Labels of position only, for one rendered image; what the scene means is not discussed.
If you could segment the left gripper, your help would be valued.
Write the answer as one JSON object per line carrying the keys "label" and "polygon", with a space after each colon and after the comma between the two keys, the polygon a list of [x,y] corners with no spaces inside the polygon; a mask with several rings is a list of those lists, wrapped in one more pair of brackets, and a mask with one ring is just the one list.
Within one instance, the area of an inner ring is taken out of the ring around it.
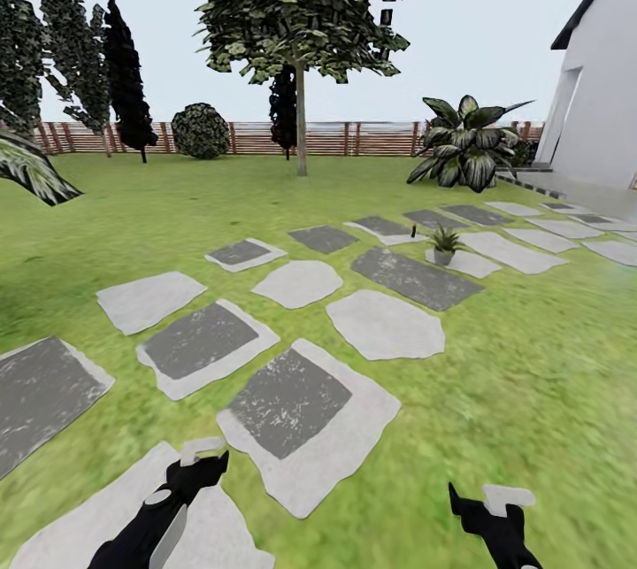
{"label": "left gripper", "polygon": [[185,477],[191,479],[195,486],[195,494],[204,487],[212,487],[219,483],[220,475],[226,472],[229,451],[224,451],[222,457],[199,458],[193,465],[181,465],[180,461],[171,463],[167,469],[167,483],[172,480]]}

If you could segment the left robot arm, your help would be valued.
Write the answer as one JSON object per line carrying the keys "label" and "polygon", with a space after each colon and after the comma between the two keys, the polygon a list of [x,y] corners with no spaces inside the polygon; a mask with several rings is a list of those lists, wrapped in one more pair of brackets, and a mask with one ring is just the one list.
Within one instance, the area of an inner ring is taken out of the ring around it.
{"label": "left robot arm", "polygon": [[87,569],[162,569],[187,525],[188,507],[198,491],[219,483],[229,451],[201,459],[197,453],[222,450],[224,437],[185,441],[181,458],[167,469],[167,482],[143,503],[132,522],[105,542]]}

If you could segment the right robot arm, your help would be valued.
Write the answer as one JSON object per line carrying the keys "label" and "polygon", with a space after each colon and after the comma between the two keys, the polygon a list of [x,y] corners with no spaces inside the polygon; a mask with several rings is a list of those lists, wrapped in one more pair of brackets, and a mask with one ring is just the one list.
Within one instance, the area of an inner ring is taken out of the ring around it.
{"label": "right robot arm", "polygon": [[484,502],[460,498],[452,482],[449,484],[452,512],[461,517],[463,530],[484,539],[498,569],[542,569],[524,545],[525,519],[520,507],[535,505],[532,491],[496,484],[482,488]]}

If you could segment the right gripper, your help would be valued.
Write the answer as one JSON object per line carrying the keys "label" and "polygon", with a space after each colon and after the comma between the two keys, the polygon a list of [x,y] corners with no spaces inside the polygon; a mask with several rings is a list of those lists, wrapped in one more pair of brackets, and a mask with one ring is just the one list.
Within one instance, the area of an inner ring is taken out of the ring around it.
{"label": "right gripper", "polygon": [[460,498],[452,482],[449,484],[449,496],[452,512],[461,517],[463,530],[466,533],[479,534],[491,555],[494,555],[492,541],[499,535],[511,535],[524,544],[525,519],[520,507],[507,504],[507,517],[491,515],[482,501]]}

